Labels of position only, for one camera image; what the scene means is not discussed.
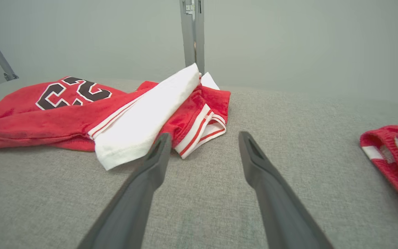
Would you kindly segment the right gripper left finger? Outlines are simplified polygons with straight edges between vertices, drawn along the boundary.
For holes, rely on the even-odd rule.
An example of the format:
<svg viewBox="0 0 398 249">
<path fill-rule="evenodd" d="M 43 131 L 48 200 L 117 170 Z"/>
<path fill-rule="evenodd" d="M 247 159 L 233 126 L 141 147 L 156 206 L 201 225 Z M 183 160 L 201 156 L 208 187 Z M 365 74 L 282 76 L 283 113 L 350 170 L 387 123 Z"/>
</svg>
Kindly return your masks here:
<svg viewBox="0 0 398 249">
<path fill-rule="evenodd" d="M 172 137 L 161 134 L 77 249 L 141 249 L 155 191 L 162 185 Z"/>
</svg>

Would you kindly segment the red white basketball jersey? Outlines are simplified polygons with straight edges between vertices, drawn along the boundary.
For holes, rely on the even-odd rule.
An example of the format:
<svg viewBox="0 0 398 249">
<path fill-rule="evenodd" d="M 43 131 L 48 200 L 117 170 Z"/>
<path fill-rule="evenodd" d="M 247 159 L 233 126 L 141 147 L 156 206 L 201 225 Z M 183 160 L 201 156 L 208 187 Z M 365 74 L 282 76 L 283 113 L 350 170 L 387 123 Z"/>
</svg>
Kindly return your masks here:
<svg viewBox="0 0 398 249">
<path fill-rule="evenodd" d="M 196 64 L 129 93 L 65 77 L 23 87 L 0 101 L 0 148 L 95 152 L 110 170 L 145 156 L 167 133 L 184 159 L 226 132 L 230 95 Z"/>
</svg>

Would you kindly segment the grey door frame post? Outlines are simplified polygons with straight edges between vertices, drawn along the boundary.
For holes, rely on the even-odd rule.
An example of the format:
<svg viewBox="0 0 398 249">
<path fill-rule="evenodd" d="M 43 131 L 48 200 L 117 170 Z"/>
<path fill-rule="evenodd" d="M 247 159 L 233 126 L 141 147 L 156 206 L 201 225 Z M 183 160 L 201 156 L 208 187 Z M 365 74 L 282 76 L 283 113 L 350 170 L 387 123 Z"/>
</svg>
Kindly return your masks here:
<svg viewBox="0 0 398 249">
<path fill-rule="evenodd" d="M 204 0 L 195 0 L 196 64 L 205 74 Z"/>
<path fill-rule="evenodd" d="M 194 32 L 194 15 L 195 11 L 192 7 L 194 0 L 179 0 L 181 28 L 183 36 L 183 49 L 186 67 L 196 63 L 195 56 L 195 32 Z"/>
</svg>

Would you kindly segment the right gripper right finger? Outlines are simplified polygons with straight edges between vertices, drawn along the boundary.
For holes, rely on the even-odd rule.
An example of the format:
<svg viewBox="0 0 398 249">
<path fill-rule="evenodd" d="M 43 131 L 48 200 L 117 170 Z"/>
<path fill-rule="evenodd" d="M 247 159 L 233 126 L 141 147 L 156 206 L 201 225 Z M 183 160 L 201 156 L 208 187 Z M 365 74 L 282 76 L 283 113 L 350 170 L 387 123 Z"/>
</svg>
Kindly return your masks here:
<svg viewBox="0 0 398 249">
<path fill-rule="evenodd" d="M 240 132 L 238 141 L 245 179 L 256 192 L 269 249 L 334 249 L 253 136 Z"/>
</svg>

